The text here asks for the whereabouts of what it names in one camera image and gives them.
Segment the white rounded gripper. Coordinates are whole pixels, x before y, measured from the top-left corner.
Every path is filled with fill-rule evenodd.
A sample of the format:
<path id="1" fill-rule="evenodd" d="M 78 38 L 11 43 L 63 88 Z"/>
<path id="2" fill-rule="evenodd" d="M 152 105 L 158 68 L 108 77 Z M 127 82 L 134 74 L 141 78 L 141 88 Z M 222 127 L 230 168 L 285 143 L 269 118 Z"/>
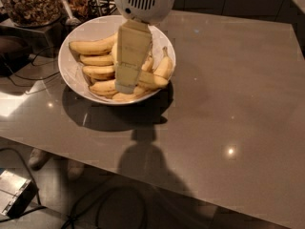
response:
<path id="1" fill-rule="evenodd" d="M 114 0 L 114 3 L 126 19 L 131 19 L 118 29 L 115 88 L 120 93 L 132 94 L 152 47 L 153 37 L 147 24 L 164 20 L 174 0 Z"/>

